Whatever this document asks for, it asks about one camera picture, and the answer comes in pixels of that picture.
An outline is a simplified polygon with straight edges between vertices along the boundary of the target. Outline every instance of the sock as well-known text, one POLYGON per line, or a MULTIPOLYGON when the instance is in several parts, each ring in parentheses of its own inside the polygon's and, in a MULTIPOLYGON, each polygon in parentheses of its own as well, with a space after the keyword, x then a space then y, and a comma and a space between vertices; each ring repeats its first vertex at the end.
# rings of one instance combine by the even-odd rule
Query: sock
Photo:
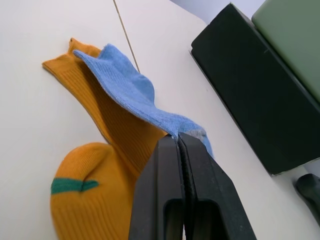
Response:
POLYGON ((108 44, 98 57, 79 50, 74 54, 85 62, 104 91, 124 109, 176 139, 179 133, 200 139, 213 157, 206 131, 187 117, 156 108, 151 81, 140 74, 115 46, 108 44))
POLYGON ((119 152, 130 171, 138 177, 157 141, 166 133, 113 101, 86 64, 74 56, 73 50, 83 51, 92 57, 97 57, 100 53, 98 48, 71 38, 68 52, 56 59, 45 61, 43 67, 84 106, 102 135, 119 152))
POLYGON ((60 240, 128 240, 134 181, 110 144, 72 150, 51 185, 50 208, 60 240))

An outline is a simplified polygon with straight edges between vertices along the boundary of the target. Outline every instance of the black object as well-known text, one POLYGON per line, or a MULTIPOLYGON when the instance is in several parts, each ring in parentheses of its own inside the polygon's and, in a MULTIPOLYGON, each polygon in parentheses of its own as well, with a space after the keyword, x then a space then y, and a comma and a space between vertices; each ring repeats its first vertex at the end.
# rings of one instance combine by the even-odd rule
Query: black object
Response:
POLYGON ((129 240, 255 240, 237 191, 195 137, 160 139, 134 191, 129 240))
POLYGON ((218 14, 191 53, 269 173, 320 157, 318 103, 236 7, 218 14))
POLYGON ((320 215, 320 178, 311 173, 303 175, 296 181, 295 188, 320 215))

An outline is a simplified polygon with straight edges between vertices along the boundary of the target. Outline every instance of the blue sock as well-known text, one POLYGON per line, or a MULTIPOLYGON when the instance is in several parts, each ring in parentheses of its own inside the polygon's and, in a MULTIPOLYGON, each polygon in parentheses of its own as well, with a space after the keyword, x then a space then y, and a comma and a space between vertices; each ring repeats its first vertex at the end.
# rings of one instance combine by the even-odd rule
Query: blue sock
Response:
POLYGON ((200 139, 213 157, 206 131, 185 116, 156 108, 155 90, 151 81, 140 74, 115 46, 108 44, 97 58, 79 50, 73 53, 85 62, 104 91, 124 109, 175 139, 179 133, 200 139))

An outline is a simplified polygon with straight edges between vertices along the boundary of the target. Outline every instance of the white table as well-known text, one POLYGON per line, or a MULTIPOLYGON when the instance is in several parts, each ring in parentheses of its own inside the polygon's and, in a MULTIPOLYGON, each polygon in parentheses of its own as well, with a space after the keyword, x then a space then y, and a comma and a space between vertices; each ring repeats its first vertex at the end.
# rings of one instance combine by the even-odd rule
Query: white table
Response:
MULTIPOLYGON (((319 226, 292 187, 305 169, 270 177, 189 54, 206 25, 169 0, 115 2, 137 65, 154 84, 156 105, 206 129, 257 239, 319 239, 319 226)), ((56 240, 50 215, 56 170, 73 148, 104 141, 41 63, 65 53, 71 37, 99 48, 113 43, 134 62, 114 2, 90 3, 13 0, 1 6, 1 240, 56 240)))

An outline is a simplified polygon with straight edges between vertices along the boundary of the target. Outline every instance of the green stripe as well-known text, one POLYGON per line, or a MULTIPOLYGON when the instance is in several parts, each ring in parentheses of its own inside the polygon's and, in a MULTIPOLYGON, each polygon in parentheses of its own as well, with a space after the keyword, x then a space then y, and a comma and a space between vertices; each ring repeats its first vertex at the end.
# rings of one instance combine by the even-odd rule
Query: green stripe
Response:
POLYGON ((58 194, 64 192, 84 192, 94 187, 99 183, 94 180, 80 181, 72 178, 56 177, 51 184, 51 194, 58 194))

